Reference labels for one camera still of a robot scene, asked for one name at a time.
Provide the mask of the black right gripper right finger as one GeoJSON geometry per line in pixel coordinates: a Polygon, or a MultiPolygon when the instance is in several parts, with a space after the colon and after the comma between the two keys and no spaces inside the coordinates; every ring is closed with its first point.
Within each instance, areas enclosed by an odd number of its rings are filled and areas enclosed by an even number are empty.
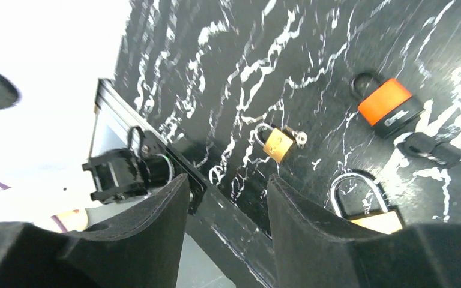
{"type": "Polygon", "coordinates": [[[338,217],[278,175],[267,190],[280,287],[461,287],[461,224],[386,235],[338,217]]]}

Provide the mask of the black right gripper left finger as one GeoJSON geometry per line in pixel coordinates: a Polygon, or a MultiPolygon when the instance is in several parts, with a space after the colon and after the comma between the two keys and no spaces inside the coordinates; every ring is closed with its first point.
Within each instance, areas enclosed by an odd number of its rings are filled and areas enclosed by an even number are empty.
{"type": "Polygon", "coordinates": [[[188,176],[83,232],[0,223],[0,287],[175,287],[188,176]]]}

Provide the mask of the large brass padlock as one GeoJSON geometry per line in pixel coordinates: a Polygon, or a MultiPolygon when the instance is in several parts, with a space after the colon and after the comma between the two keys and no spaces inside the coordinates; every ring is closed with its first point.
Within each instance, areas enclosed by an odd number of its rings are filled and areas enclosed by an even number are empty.
{"type": "Polygon", "coordinates": [[[328,196],[333,212],[351,223],[383,234],[392,234],[403,229],[401,215],[388,205],[379,181],[369,173],[359,170],[342,173],[332,181],[328,196]],[[342,209],[338,192],[342,183],[365,189],[362,212],[350,213],[342,209]]]}

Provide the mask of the small brass padlock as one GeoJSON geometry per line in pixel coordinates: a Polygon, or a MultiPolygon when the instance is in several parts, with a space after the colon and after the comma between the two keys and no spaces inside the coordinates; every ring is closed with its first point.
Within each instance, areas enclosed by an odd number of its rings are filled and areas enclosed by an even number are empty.
{"type": "Polygon", "coordinates": [[[303,149],[308,141],[304,131],[297,131],[291,127],[273,127],[267,123],[255,126],[255,139],[261,145],[264,153],[277,164],[281,164],[294,146],[303,149]]]}

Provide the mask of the orange black padlock with keys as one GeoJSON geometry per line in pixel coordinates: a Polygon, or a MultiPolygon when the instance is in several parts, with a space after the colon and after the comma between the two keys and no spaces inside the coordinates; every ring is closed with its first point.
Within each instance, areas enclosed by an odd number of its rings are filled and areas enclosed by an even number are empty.
{"type": "MultiPolygon", "coordinates": [[[[358,111],[372,130],[387,139],[421,118],[421,101],[395,78],[386,78],[376,70],[364,70],[349,81],[349,91],[358,102],[358,111]]],[[[422,132],[414,132],[396,145],[405,156],[427,159],[442,168],[451,168],[461,160],[461,149],[439,142],[422,132]]]]}

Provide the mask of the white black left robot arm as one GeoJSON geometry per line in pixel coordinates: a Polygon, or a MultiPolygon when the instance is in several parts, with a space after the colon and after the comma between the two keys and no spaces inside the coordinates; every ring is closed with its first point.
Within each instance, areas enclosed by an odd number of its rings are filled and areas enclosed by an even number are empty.
{"type": "MultiPolygon", "coordinates": [[[[0,110],[10,108],[19,100],[18,89],[0,74],[0,110]]],[[[134,136],[138,146],[145,147],[145,132],[132,126],[127,132],[127,146],[111,149],[82,164],[82,170],[91,172],[96,191],[93,201],[102,204],[119,203],[134,197],[146,196],[154,188],[164,187],[173,180],[175,169],[164,154],[145,154],[133,149],[134,136]]]]}

